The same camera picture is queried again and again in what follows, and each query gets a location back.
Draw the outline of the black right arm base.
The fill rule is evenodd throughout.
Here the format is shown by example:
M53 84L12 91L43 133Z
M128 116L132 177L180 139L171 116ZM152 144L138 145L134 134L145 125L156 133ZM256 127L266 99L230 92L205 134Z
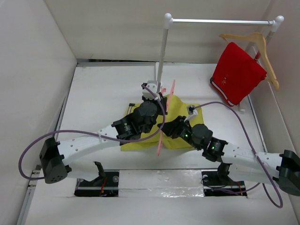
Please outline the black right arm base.
M246 186L243 181L221 180L217 170L202 170L201 184L205 197L244 196L247 197Z

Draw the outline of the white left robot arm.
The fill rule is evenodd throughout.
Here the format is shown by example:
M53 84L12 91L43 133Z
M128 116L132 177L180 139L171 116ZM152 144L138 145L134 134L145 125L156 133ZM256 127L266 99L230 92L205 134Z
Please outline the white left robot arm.
M104 182L104 170L100 162L75 162L98 150L121 146L127 143L140 143L152 138L151 129L158 116L166 116L167 98L143 99L143 102L124 118L96 133L83 132L81 137L58 142L50 137L45 140L39 159L47 184L57 183L67 176L84 179L94 186Z

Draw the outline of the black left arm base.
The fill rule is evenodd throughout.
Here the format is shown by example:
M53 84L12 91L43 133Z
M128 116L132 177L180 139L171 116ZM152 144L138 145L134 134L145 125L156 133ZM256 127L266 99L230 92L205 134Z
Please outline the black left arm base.
M92 181L78 179L74 195L77 197L118 197L120 170L104 170L100 162L94 162L98 177Z

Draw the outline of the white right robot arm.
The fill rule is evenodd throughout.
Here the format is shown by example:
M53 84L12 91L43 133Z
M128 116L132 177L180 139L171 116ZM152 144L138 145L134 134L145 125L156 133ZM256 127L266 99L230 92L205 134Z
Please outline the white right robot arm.
M300 195L300 158L290 150L283 153L266 153L244 149L213 137L213 132L204 124L191 126L184 116L171 122L161 123L163 133L172 138L181 138L211 162L219 162L219 183L233 181L275 183L282 191Z

